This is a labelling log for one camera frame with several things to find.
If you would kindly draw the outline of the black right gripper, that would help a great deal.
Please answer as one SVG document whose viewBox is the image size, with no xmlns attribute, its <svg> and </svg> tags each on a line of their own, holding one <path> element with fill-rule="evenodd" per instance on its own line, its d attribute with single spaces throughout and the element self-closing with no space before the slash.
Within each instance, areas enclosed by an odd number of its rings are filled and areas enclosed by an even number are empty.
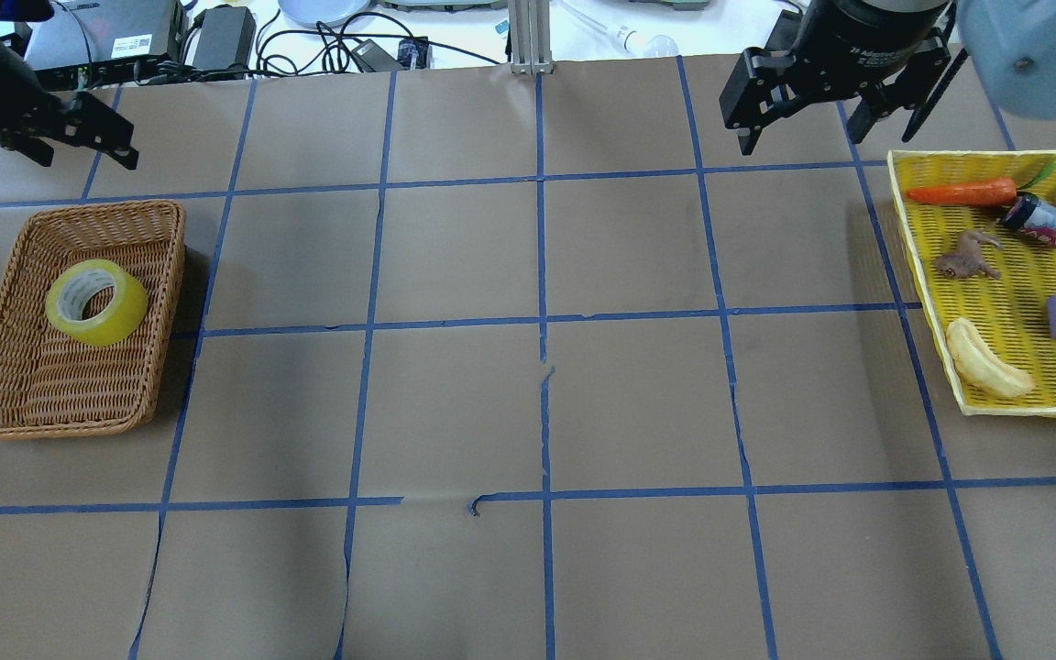
<svg viewBox="0 0 1056 660">
<path fill-rule="evenodd" d="M 947 5 L 812 1 L 789 51 L 744 49 L 718 100 L 741 154 L 754 153 L 767 126 L 800 112 L 800 95 L 852 97 L 859 92 L 848 117 L 853 143 L 864 142 L 897 110 L 909 110 L 901 142 L 912 142 L 972 56 L 965 49 L 953 53 L 942 35 L 926 38 Z M 893 81 L 884 81 L 898 71 Z"/>
</svg>

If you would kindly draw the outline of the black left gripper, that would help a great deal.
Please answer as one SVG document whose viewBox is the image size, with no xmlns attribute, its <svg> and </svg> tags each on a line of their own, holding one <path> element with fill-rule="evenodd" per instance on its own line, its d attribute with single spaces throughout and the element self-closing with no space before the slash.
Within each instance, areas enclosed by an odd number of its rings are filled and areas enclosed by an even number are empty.
<svg viewBox="0 0 1056 660">
<path fill-rule="evenodd" d="M 0 42 L 0 146 L 49 168 L 54 147 L 41 138 L 92 148 L 129 171 L 138 167 L 134 126 L 89 91 L 70 100 L 43 91 L 15 51 Z"/>
</svg>

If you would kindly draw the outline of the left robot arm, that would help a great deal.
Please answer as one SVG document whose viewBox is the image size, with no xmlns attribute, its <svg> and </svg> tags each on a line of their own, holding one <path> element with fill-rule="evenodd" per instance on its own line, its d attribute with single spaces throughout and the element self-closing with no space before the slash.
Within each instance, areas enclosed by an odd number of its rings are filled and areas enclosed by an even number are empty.
<svg viewBox="0 0 1056 660">
<path fill-rule="evenodd" d="M 0 20 L 43 22 L 63 4 L 55 1 L 0 1 Z M 134 127 L 117 110 L 93 96 L 84 72 L 70 99 L 48 93 L 37 74 L 0 40 L 0 146 L 49 167 L 51 142 L 92 148 L 133 171 L 138 150 L 131 145 Z"/>
</svg>

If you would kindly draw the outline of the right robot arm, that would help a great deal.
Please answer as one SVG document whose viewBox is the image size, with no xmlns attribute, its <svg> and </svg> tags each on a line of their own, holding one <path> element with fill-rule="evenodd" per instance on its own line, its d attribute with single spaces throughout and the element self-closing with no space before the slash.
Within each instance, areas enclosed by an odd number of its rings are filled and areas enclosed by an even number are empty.
<svg viewBox="0 0 1056 660">
<path fill-rule="evenodd" d="M 905 109 L 907 143 L 968 61 L 998 107 L 1055 121 L 1056 1 L 813 1 L 742 51 L 718 103 L 744 155 L 767 126 L 846 100 L 851 142 Z"/>
</svg>

